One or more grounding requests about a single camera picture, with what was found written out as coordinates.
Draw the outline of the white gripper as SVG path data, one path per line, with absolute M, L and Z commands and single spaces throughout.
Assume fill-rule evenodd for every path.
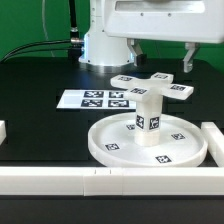
M 224 0 L 103 0 L 103 25 L 109 36 L 132 38 L 135 66 L 146 62 L 136 39 L 188 42 L 183 71 L 189 73 L 199 43 L 224 42 Z

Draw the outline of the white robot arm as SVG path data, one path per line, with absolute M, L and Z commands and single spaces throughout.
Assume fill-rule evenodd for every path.
M 224 42 L 224 0 L 90 0 L 80 62 L 101 72 L 137 66 L 141 40 L 183 42 L 188 73 L 201 43 Z

